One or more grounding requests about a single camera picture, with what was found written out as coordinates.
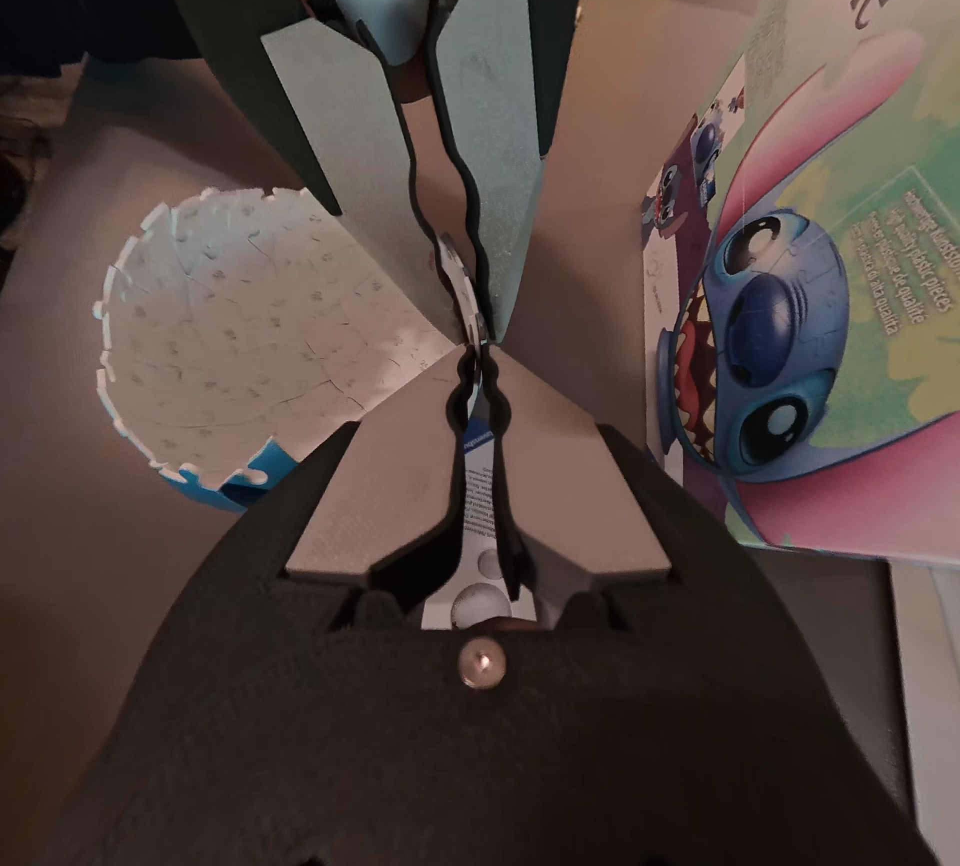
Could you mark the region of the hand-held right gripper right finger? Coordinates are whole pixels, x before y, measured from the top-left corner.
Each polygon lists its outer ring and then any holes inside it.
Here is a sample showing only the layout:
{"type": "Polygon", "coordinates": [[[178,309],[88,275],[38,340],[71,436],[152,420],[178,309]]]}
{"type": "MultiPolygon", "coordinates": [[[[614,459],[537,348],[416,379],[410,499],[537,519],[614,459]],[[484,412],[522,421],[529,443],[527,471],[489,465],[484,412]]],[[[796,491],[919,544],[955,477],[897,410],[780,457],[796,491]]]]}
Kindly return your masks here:
{"type": "Polygon", "coordinates": [[[525,587],[543,601],[568,601],[665,578],[671,563],[593,416],[497,346],[485,346],[482,370],[510,597],[525,587]]]}

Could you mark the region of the partly built blue puzzle ball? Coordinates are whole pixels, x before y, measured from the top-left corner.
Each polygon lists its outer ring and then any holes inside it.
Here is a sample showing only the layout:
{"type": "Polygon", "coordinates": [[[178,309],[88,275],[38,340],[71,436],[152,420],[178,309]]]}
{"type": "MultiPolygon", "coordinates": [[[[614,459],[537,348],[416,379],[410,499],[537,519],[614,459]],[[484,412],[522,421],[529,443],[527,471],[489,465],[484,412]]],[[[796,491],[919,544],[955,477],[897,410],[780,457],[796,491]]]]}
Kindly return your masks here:
{"type": "Polygon", "coordinates": [[[93,314],[115,430],[167,486],[226,512],[453,349],[306,189],[158,205],[93,314]]]}

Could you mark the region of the printed cardboard puzzle box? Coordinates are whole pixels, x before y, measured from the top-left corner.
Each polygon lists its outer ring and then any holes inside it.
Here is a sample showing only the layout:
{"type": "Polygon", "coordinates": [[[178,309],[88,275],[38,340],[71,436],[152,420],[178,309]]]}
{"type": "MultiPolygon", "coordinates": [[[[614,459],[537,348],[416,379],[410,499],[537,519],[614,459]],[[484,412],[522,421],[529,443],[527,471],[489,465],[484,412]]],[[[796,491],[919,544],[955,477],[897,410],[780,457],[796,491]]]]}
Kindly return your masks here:
{"type": "Polygon", "coordinates": [[[765,0],[642,211],[665,471],[747,545],[958,567],[959,0],[765,0]]]}

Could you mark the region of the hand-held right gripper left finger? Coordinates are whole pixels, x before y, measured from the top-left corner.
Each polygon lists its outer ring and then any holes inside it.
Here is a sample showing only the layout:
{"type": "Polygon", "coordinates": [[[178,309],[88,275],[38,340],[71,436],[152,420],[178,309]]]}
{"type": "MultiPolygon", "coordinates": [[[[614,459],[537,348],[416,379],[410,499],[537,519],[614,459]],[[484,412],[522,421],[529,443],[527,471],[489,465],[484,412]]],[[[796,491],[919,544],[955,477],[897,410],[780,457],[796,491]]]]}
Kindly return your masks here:
{"type": "Polygon", "coordinates": [[[390,593],[414,608],[462,551],[474,347],[455,348],[360,421],[290,558],[294,579],[390,593]]]}

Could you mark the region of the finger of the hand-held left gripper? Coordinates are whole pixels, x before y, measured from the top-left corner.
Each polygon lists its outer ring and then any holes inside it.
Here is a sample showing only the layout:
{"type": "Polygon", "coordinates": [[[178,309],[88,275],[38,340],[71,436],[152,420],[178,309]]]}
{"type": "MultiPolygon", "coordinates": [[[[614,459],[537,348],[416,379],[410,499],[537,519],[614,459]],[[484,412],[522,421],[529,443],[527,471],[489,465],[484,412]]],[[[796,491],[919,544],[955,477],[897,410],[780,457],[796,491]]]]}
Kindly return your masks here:
{"type": "Polygon", "coordinates": [[[315,19],[261,43],[343,227],[426,320],[461,341],[457,307],[436,272],[434,232],[415,210],[415,163],[378,57],[315,19]]]}
{"type": "Polygon", "coordinates": [[[544,178],[528,0],[440,0],[430,42],[441,133],[466,187],[477,291],[499,344],[544,178]]]}

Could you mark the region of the white instruction leaflet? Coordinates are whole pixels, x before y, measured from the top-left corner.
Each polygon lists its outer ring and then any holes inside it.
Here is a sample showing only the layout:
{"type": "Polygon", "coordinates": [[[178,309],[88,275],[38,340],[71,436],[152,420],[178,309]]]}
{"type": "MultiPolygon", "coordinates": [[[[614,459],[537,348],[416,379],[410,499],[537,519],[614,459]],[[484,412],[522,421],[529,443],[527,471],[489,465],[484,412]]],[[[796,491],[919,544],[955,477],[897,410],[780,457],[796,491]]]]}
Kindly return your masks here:
{"type": "Polygon", "coordinates": [[[534,622],[532,593],[509,597],[499,560],[492,497],[495,438],[486,419],[472,416],[463,436],[465,500],[460,563],[424,603],[423,630],[465,630],[492,618],[534,622]]]}

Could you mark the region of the white puzzle piece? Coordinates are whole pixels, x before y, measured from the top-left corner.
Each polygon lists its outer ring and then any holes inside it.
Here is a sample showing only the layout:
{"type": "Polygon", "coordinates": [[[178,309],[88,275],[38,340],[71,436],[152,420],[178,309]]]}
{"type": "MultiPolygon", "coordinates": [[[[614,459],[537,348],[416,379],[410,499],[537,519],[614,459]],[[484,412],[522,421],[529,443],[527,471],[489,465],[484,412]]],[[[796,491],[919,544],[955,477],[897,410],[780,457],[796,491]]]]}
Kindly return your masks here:
{"type": "Polygon", "coordinates": [[[486,320],[478,302],[474,280],[461,259],[452,237],[438,238],[439,263],[450,283],[467,342],[479,352],[488,341],[486,320]]]}

